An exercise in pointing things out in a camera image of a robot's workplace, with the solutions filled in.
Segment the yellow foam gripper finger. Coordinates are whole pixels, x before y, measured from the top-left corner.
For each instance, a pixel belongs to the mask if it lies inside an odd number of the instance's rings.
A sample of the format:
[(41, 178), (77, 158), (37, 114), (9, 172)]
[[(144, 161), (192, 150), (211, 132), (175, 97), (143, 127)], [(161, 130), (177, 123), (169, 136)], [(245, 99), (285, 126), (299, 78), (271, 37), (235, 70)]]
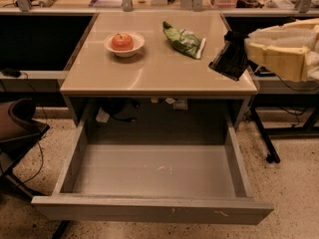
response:
[(319, 30), (319, 18), (307, 19), (307, 20), (297, 20), (291, 23), (285, 23), (283, 25), (277, 25), (268, 27), (268, 30), (275, 29), (305, 29), (305, 30)]
[(292, 82), (305, 82), (314, 72), (314, 53), (307, 47), (282, 48), (250, 43), (245, 45), (249, 61)]

